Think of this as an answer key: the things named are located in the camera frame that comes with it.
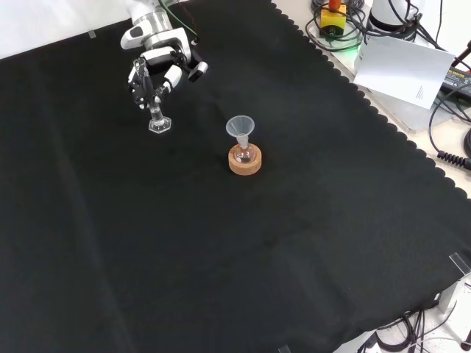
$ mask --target wooden base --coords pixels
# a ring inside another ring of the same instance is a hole
[[[246,176],[255,174],[262,166],[262,151],[253,143],[251,143],[251,145],[256,152],[255,159],[251,163],[239,163],[236,161],[234,158],[234,150],[236,149],[237,145],[232,147],[229,151],[227,156],[229,158],[229,168],[237,175]]]

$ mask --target paper sheet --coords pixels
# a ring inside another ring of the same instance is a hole
[[[354,83],[429,109],[454,59],[392,37],[366,37]]]

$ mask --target clear plastic hexagonal object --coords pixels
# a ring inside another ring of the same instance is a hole
[[[149,122],[150,131],[161,134],[171,128],[171,119],[163,116],[162,110],[158,104],[151,104],[149,110],[152,116]]]

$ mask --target black cloth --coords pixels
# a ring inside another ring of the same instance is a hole
[[[164,135],[127,91],[130,21],[0,62],[2,352],[328,353],[471,261],[465,193],[286,17],[185,5],[210,70]],[[234,115],[250,177],[227,167]]]

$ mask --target white surface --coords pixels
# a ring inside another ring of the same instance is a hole
[[[454,55],[393,37],[365,40],[354,83],[429,109]]]
[[[0,59],[129,17],[124,0],[1,0]]]

